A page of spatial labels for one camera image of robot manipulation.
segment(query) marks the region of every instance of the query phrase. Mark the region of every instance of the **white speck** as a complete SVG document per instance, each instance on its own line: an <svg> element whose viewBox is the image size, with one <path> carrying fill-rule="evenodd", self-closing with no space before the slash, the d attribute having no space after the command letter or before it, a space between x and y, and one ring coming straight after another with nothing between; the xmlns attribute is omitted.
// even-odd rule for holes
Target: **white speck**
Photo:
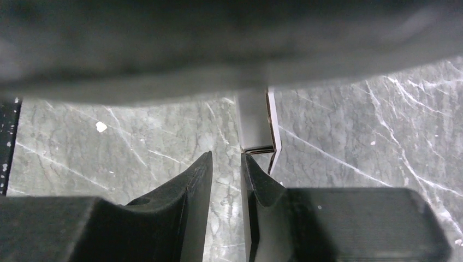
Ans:
<svg viewBox="0 0 463 262"><path fill-rule="evenodd" d="M222 98L222 101L224 101L224 102L226 102L226 103L228 103L228 104L231 104L231 105L234 105L234 104L235 104L235 102L234 102L233 100L231 100L231 99L229 99L229 98L226 98L226 97Z"/></svg>
<svg viewBox="0 0 463 262"><path fill-rule="evenodd" d="M217 234L218 229L219 229L218 219L211 219L211 231L213 235Z"/></svg>
<svg viewBox="0 0 463 262"><path fill-rule="evenodd" d="M105 125L104 123L101 123L101 122L97 122L95 124L95 126L97 126L97 131L100 132L100 133L105 131L108 128L107 125Z"/></svg>
<svg viewBox="0 0 463 262"><path fill-rule="evenodd" d="M215 138L209 133L205 133L204 135L200 136L198 140L198 145L203 148L207 148L208 150L213 149L215 143Z"/></svg>
<svg viewBox="0 0 463 262"><path fill-rule="evenodd" d="M242 210L241 203L239 203L238 201L231 203L231 215L233 217L238 217L241 213L241 210Z"/></svg>

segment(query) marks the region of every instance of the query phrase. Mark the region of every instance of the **black rubber piece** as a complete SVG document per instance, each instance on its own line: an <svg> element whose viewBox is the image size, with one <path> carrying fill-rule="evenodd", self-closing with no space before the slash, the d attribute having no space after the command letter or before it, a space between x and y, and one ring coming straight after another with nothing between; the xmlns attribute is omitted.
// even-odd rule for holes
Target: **black rubber piece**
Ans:
<svg viewBox="0 0 463 262"><path fill-rule="evenodd" d="M1 261L202 262L212 154L127 206L97 197L0 199Z"/></svg>
<svg viewBox="0 0 463 262"><path fill-rule="evenodd" d="M284 188L241 155L246 258L277 261L447 261L432 209L406 188Z"/></svg>

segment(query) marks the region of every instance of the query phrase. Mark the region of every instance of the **gray marble floor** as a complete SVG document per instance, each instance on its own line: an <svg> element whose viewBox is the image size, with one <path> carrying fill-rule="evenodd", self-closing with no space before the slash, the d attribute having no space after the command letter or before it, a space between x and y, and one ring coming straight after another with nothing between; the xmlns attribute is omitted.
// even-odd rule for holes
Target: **gray marble floor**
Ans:
<svg viewBox="0 0 463 262"><path fill-rule="evenodd" d="M355 84L277 92L283 152L274 178L289 187L416 189L442 222L452 261L463 261L462 70L457 57ZM25 100L8 195L92 194L125 204L208 150L214 178L204 261L242 262L240 149L229 98L149 108Z"/></svg>

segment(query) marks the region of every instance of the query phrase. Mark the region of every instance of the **white vein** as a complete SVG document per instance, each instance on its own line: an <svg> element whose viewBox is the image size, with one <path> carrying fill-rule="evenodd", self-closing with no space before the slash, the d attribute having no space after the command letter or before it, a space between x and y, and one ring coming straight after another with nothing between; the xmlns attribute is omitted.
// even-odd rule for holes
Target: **white vein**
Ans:
<svg viewBox="0 0 463 262"><path fill-rule="evenodd" d="M332 109L329 109L329 108L327 108L327 107L324 106L324 105L318 104L318 103L316 103L316 102L314 102L314 101L312 101L312 100L310 100L310 99L307 99L307 98L301 96L300 94L297 93L297 91L293 91L293 93L295 93L298 97L302 98L303 100L306 100L306 101L308 101L308 102L310 102L310 103L312 103L312 104L318 106L319 108L323 108L323 109L326 109L326 110L328 110L328 111L332 111Z"/></svg>
<svg viewBox="0 0 463 262"><path fill-rule="evenodd" d="M394 130L386 123L386 121L384 120L383 118L383 115L382 115L382 111L381 111L381 108L380 108L380 103L379 103L379 100L376 98L376 96L374 95L373 91L371 90L370 88L370 85L369 83L367 82L367 87L370 91L370 97L371 97L371 100L373 102L373 105L376 109L376 118L378 119L378 122L384 127L386 128L388 131L389 131L389 136L390 138L392 139L392 141L397 145L398 149L400 150L400 153L399 155L401 156L401 160L403 162L403 164L405 165L405 167L408 169L408 171L410 171L410 173L415 177L415 179L417 180L418 184L420 185L420 187L422 188L426 198L429 200L429 196L428 196L428 191L424 188L423 184L421 183L424 182L426 184L428 184L429 186L433 187L433 188L438 188L438 189L441 189L441 190L444 190L444 191L448 191L448 192L452 192L453 194L459 196L459 197L463 197L463 194L453 190L453 189L450 189L450 188L447 188L447 187L444 187L443 185L441 184L437 184L437 183L434 183L434 182L431 182L429 180L426 180L422 177L420 177L416 172L415 170L412 168L412 166L410 165L410 162L408 161L407 159L407 156L405 154L405 150L403 149L402 145L399 143L399 141L396 139L395 137L395 134L394 134Z"/></svg>
<svg viewBox="0 0 463 262"><path fill-rule="evenodd" d="M219 218L230 218L230 217L239 218L238 216L236 216L234 214L228 214L228 213L223 213L223 212L220 212L220 211L217 211L217 210L212 210L210 207L209 207L209 210Z"/></svg>
<svg viewBox="0 0 463 262"><path fill-rule="evenodd" d="M413 82L413 81L411 81L411 80L407 80L407 82L408 82L410 85L412 85L413 87L417 87L417 88L421 89L421 91L423 91L423 93L425 93L426 95L428 95L428 96L430 96L430 97L432 96L432 94L429 94L429 93L426 92L426 90L424 89L423 83L417 84L417 83L415 83L415 82Z"/></svg>
<svg viewBox="0 0 463 262"><path fill-rule="evenodd" d="M218 259L222 259L222 260L224 260L224 261L228 261L228 262L233 262L233 261L231 261L231 260L228 260L228 259L226 259L226 258L218 258Z"/></svg>
<svg viewBox="0 0 463 262"><path fill-rule="evenodd" d="M49 106L50 108L52 109L55 109L50 103L48 103L48 101L45 101L46 105Z"/></svg>
<svg viewBox="0 0 463 262"><path fill-rule="evenodd" d="M234 244L234 245L226 245L226 246L221 246L221 247L237 247L237 246L242 246L244 245L244 243L238 243L238 244Z"/></svg>
<svg viewBox="0 0 463 262"><path fill-rule="evenodd" d="M156 154L156 155L161 156L161 157L165 157L165 158L170 159L170 160L172 160L172 161L174 161L174 162L176 162L176 163L184 164L183 162L180 162L180 161L178 161L177 159L175 159L175 158L173 158L173 157L169 157L169 156L167 156L166 154L163 154L163 153L161 153L161 152L159 152L159 151L156 151L156 150L149 150L149 149L148 149L148 152L153 153L153 154Z"/></svg>
<svg viewBox="0 0 463 262"><path fill-rule="evenodd" d="M455 65L452 62L450 62L450 61L447 61L447 62L453 67L453 69L458 71L460 73L460 75L463 75L463 72L460 69L456 68Z"/></svg>
<svg viewBox="0 0 463 262"><path fill-rule="evenodd" d="M422 102L418 101L415 99L415 97L413 97L410 93L408 93L405 88L403 87L403 85L397 80L397 79L393 79L393 78L390 78L390 77L386 77L389 81L391 81L396 87L397 89L399 90L400 94L402 95L402 98L404 99L405 103L407 103L408 105L412 106L412 104L410 104L407 100L407 98L409 100L411 100L412 102L414 102L415 104L417 105L420 105L432 112L435 112L435 113L439 113L439 114L442 114L444 116L448 116L448 117L451 117L447 114L445 114L444 112L442 111L439 111L439 110L436 110L436 109L433 109L433 108L430 108L429 106L423 104Z"/></svg>
<svg viewBox="0 0 463 262"><path fill-rule="evenodd" d="M119 121L119 118L116 117L116 115L114 114L114 112L112 111L111 108L108 108L108 107L104 107L108 112L109 114L111 115L111 117L114 118L114 120L116 121L116 124L117 126L119 127L118 129L116 129L118 132L119 132L119 136L122 138L122 140L126 143L127 147L130 148L130 151L135 155L135 157L137 158L137 160L147 168L148 172L150 172L151 176L153 177L153 179L157 180L156 176L153 174L153 172L151 172L151 169L148 167L148 165L145 163L145 161L143 161L143 159L141 158L141 156L136 152L135 149L133 149L130 145L130 142L123 136L122 134L122 131L123 130L121 128L121 122Z"/></svg>
<svg viewBox="0 0 463 262"><path fill-rule="evenodd" d="M373 133L374 133L375 135L378 135L378 136L380 136L382 139L386 140L388 143L390 143L390 144L392 144L392 145L395 145L391 140L389 140L389 139L388 139L387 137L385 137L383 134L380 134L380 133L378 133L377 131L373 130L372 127L370 127L370 128L371 128L371 130L373 131Z"/></svg>
<svg viewBox="0 0 463 262"><path fill-rule="evenodd" d="M284 128L281 127L281 126L280 126L280 129L283 130L283 131L285 131L285 132L286 132L289 136L291 136L292 138L294 138L294 139L296 139L296 140L299 140L299 141L301 141L302 143L304 143L305 145L307 145L307 146L309 146L309 147L315 149L316 151L318 151L319 153L321 153L321 154L324 155L325 157L330 158L330 159L332 159L332 160L338 162L339 164L344 165L344 166L346 166L346 167L348 167L348 168L354 170L357 174L362 175L362 176L364 176L364 177L366 177L366 178L368 178L368 179L370 179L370 180L376 181L376 182L378 182L378 183L380 183L380 184L382 184L382 185L384 185L384 186L391 187L390 184L385 183L384 181L381 181L381 180L379 180L379 179L377 179L377 178L374 178L374 177L368 175L367 173L361 171L360 169L354 167L353 165L351 165L351 164L349 164L349 163L346 163L346 162L340 160L339 158L337 158L337 157L335 157L335 156L332 156L332 155L326 153L325 151L321 150L320 148L318 148L318 147L314 146L313 144L311 144L311 143L309 143L309 142L303 140L302 138L298 137L298 136L297 136L296 134L294 134L293 132L284 129Z"/></svg>
<svg viewBox="0 0 463 262"><path fill-rule="evenodd" d="M19 191L19 190L15 189L15 188L12 188L12 187L8 187L8 191L13 191L15 193L20 193L20 194L23 194L23 195L29 195L26 192Z"/></svg>
<svg viewBox="0 0 463 262"><path fill-rule="evenodd" d="M443 80L443 81L440 81L440 82L429 82L429 81L426 81L426 80L422 80L422 82L423 82L423 86L425 88L432 88L433 90L438 90L439 92L441 92L443 94L450 95L448 92L445 92L444 90L441 90L438 87L440 87L440 86L451 86L451 85L453 85L455 83L463 82L463 80L453 80L453 81Z"/></svg>
<svg viewBox="0 0 463 262"><path fill-rule="evenodd" d="M220 181L217 181L217 180L216 180L216 182L217 182L218 184L222 184L222 185L224 185L224 186L228 186L229 188L231 188L231 189L233 189L233 190L235 190L235 191L241 192L241 190L239 190L238 187L233 186L232 184L223 183L223 182L220 182Z"/></svg>
<svg viewBox="0 0 463 262"><path fill-rule="evenodd" d="M166 134L173 135L173 136L177 136L176 133L174 133L174 132L172 132L172 131L164 130L164 129L162 129L161 127L159 128L159 130L161 130L162 132L164 132L164 133L166 133Z"/></svg>
<svg viewBox="0 0 463 262"><path fill-rule="evenodd" d="M235 104L235 102L234 102L233 100L231 100L231 99L229 99L229 98L226 98L226 97L222 98L222 101L224 101L224 102L226 102L226 103L228 103L228 104L230 104L230 105L234 105L234 104Z"/></svg>
<svg viewBox="0 0 463 262"><path fill-rule="evenodd" d="M47 160L47 161L49 161L50 163L52 163L52 164L54 164L54 165L57 165L57 166L59 166L59 167L65 169L65 170L68 170L68 171L71 172L72 174L74 174L74 175L76 175L76 176L78 176L78 177L81 177L81 178L83 178L84 180L87 180L88 182L90 182L90 183L92 183L92 184L94 184L94 185L96 185L96 186L98 186L98 187L104 188L104 189L106 189L106 190L109 189L108 187L106 187L106 186L104 186L104 185L102 185L102 184L100 184L100 183L98 183L98 182L96 182L96 181L94 181L94 180L91 180L90 178L84 176L83 174L77 172L76 170L71 169L71 168L65 166L64 164L61 164L60 162L57 162L57 161L55 161L55 160L53 160L53 159L51 159L51 158L48 158L48 157L42 155L41 153L38 153L38 152L35 151L34 149L32 149L32 148L30 148L30 147L27 147L27 146L23 145L22 143L20 143L20 142L18 142L18 141L16 141L16 145L18 145L18 146L24 148L25 150L27 150L27 151L29 151L29 152L31 152L31 153L34 153L34 154L38 155L39 158L42 158L42 159L44 159L44 160Z"/></svg>
<svg viewBox="0 0 463 262"><path fill-rule="evenodd" d="M77 108L74 108L74 107L72 107L72 106L70 106L70 105L68 105L67 107L70 108L71 110L74 110L74 111L76 111L76 112L78 112L78 113L80 113L80 114L82 114L82 115L84 115L84 116L86 116L86 117L88 117L88 118L90 118L90 119L93 119L93 120L95 120L95 121L97 121L97 122L100 121L99 119L97 119L97 118L95 118L95 117L93 117L93 116L91 116L91 115L89 115L89 114L87 114L87 113L85 113L85 112L83 112L83 111L77 109ZM115 126L111 126L110 124L106 124L106 125L107 125L108 127L112 128L112 129L114 129L114 130L117 130L118 132L123 132L123 133L126 133L126 134L128 134L128 135L131 135L130 132L125 131L125 130L122 129L122 128L117 128L117 127L115 127Z"/></svg>
<svg viewBox="0 0 463 262"><path fill-rule="evenodd" d="M442 219L446 222L449 222L450 224L452 224L452 226L455 228L455 230L460 234L460 236L463 236L463 232L461 231L461 228L460 226L458 225L458 223L453 219L452 217L452 214L450 214L450 212L447 210L447 208L444 206L444 204L441 202L441 200L439 199L439 197L434 194L434 196L436 197L436 201L441 204L441 209L443 210L439 210L440 212L438 212L437 214L442 217Z"/></svg>
<svg viewBox="0 0 463 262"><path fill-rule="evenodd" d="M400 118L399 115L397 114L397 111L395 110L394 102L392 102L392 101L387 101L386 99L382 99L382 100L390 106L390 108L391 108L392 111L394 112L394 116L395 116L396 118ZM405 116L405 115L403 114L403 112L400 112L400 115L401 115L403 118L407 118L407 116Z"/></svg>
<svg viewBox="0 0 463 262"><path fill-rule="evenodd" d="M432 145L431 141L429 141L428 139L426 139L426 142L428 143L428 146L429 148L431 149L431 151L438 157L440 157L441 159L444 159L445 158L443 156L441 156L441 154L437 153L436 150L434 149L434 146Z"/></svg>
<svg viewBox="0 0 463 262"><path fill-rule="evenodd" d="M208 102L204 102L207 106L207 108L209 109L209 111L211 112L211 115L212 115L212 118L214 118L214 122L216 123L216 126L217 126L217 129L218 129L218 133L220 135L220 137L222 138L223 142L226 144L226 145L230 145L230 143L228 142L228 140L225 138L225 136L223 135L222 133L222 130L221 128L218 126L217 124L217 118L216 118L216 114L214 114L214 111L212 110L211 106L209 105Z"/></svg>

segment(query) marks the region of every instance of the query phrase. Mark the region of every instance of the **dark edge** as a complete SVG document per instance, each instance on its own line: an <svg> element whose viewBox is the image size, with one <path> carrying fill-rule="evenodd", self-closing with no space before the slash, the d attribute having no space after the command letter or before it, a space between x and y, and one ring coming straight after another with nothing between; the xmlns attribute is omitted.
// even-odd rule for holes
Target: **dark edge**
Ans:
<svg viewBox="0 0 463 262"><path fill-rule="evenodd" d="M2 196L7 195L21 104L22 99L19 98L3 101L0 104L0 195Z"/></svg>
<svg viewBox="0 0 463 262"><path fill-rule="evenodd" d="M254 262L259 246L260 233L257 219L257 202L254 187L251 182L249 161L253 158L249 154L241 154L241 199L243 209L243 223L245 231L245 252L247 262Z"/></svg>
<svg viewBox="0 0 463 262"><path fill-rule="evenodd" d="M173 261L197 262L203 260L207 220L209 219L213 175L212 152L208 151L202 154L188 169L192 169L192 177L185 188L183 209L179 224L179 237L175 243L175 246L179 247L181 252L174 254ZM207 194L201 191L195 192L201 186L201 183L206 185ZM198 201L198 198L200 202L199 206L193 206L195 200ZM200 214L202 217L195 216L201 207L205 209Z"/></svg>

